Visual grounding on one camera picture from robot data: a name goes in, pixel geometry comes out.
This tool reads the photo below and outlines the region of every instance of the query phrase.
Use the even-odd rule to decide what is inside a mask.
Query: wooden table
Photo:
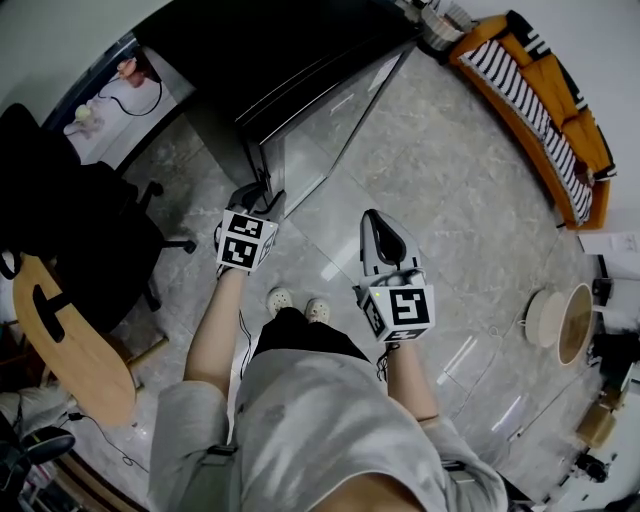
[[[36,285],[40,285],[47,299],[61,293],[40,258],[23,255],[22,268],[13,285],[13,300],[27,339],[86,414],[103,425],[126,423],[136,403],[129,368],[73,304],[56,313],[65,331],[62,341],[56,343],[33,302]]]

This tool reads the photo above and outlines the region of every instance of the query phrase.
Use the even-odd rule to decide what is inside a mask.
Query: gray shirt
[[[504,485],[448,419],[418,423],[366,361],[272,350],[248,366],[236,399],[231,457],[227,404],[204,382],[164,390],[151,451],[152,511],[303,512],[351,477],[380,473],[429,512],[505,511]],[[443,461],[464,464],[449,473]]]

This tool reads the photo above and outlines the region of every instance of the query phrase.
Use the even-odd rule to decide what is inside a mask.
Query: shoe
[[[311,299],[307,303],[307,309],[304,312],[309,323],[320,322],[329,325],[329,317],[331,316],[331,308],[329,303],[323,299]]]
[[[273,318],[284,308],[292,308],[291,293],[286,288],[274,288],[267,295],[267,308]]]

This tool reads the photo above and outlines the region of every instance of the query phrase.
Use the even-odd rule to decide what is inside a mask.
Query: power cord
[[[240,330],[244,333],[244,335],[249,340],[249,348],[242,358],[242,366],[240,366],[240,380],[244,377],[244,369],[247,364],[249,364],[248,358],[249,354],[251,354],[251,333],[249,329],[247,329],[247,324],[244,323],[244,317],[242,316],[242,310],[238,313],[238,321],[240,322]]]
[[[389,354],[391,354],[391,352],[399,348],[400,348],[400,343],[387,343],[387,349],[384,351],[384,354],[382,354],[378,358],[378,362],[376,363],[376,366],[378,367],[378,371],[376,372],[376,375],[378,376],[378,380],[380,381],[384,380],[385,382],[387,381],[387,368],[389,368],[389,361],[388,361]]]
[[[106,87],[107,85],[109,85],[110,83],[115,82],[116,80],[119,80],[119,77],[116,77],[112,80],[109,80],[104,87]],[[118,106],[120,107],[120,110],[122,110],[125,114],[127,114],[128,116],[132,116],[132,117],[144,117],[147,116],[149,114],[151,114],[151,112],[153,112],[156,107],[160,104],[160,100],[162,99],[162,82],[159,82],[158,85],[160,86],[160,92],[158,93],[158,99],[156,100],[155,104],[153,105],[153,107],[151,107],[151,109],[148,112],[145,112],[144,114],[134,114],[133,112],[129,112],[126,108],[124,108],[124,106],[122,105],[122,103],[120,102],[120,100],[118,98],[116,98],[115,96],[103,96],[102,95],[102,91],[104,90],[104,87],[102,89],[100,89],[100,92],[98,93],[98,98],[101,98],[103,100],[113,100],[115,101]]]
[[[115,444],[113,444],[109,438],[107,437],[107,435],[104,433],[104,430],[102,430],[102,427],[98,424],[98,422],[96,420],[94,420],[91,416],[87,416],[86,414],[81,414],[79,412],[71,412],[69,413],[68,417],[66,420],[64,420],[64,422],[62,423],[62,425],[60,425],[60,427],[58,428],[62,428],[68,421],[80,421],[81,419],[84,418],[88,418],[91,421],[93,421],[93,423],[95,424],[96,427],[98,427],[98,430],[100,431],[100,433],[102,434],[102,437],[104,437],[104,440],[107,442],[108,445],[110,445],[112,448],[118,450],[121,454],[122,454],[122,462],[125,463],[125,465],[129,466],[129,467],[133,467],[133,465],[135,464],[136,466],[138,466],[142,471],[144,471],[145,473],[148,473],[149,470],[147,468],[145,468],[142,464],[140,464],[137,460],[132,459],[131,457],[129,457],[125,452],[123,452],[120,448],[118,448]]]

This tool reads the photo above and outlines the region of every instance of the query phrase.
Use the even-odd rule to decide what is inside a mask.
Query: tile floor
[[[163,333],[171,340],[136,372],[144,390],[131,425],[105,429],[148,466],[157,394],[181,378],[215,287],[213,229],[235,187],[184,118],[126,177],[141,190],[150,179],[160,181],[165,194],[154,198],[150,216],[168,238],[191,236],[199,243],[193,255],[163,252],[155,270],[162,309],[151,314],[140,301],[115,333],[134,354]],[[415,51],[338,169],[282,223],[272,254],[249,279],[242,311],[253,341],[269,319],[264,297],[284,285],[299,307],[313,296],[327,298],[333,325],[377,358],[381,347],[351,287],[360,275],[363,211],[391,214],[414,233],[435,284],[437,327],[420,348],[443,411],[483,459],[542,499],[579,448],[571,432],[600,384],[597,370],[583,361],[561,369],[551,352],[526,342],[516,323],[533,291],[565,290],[595,275],[595,262],[576,236],[556,230],[542,190],[486,102],[462,78]],[[236,371],[247,346],[239,334]],[[146,474],[124,465],[91,423],[72,428],[78,452],[144,504]]]

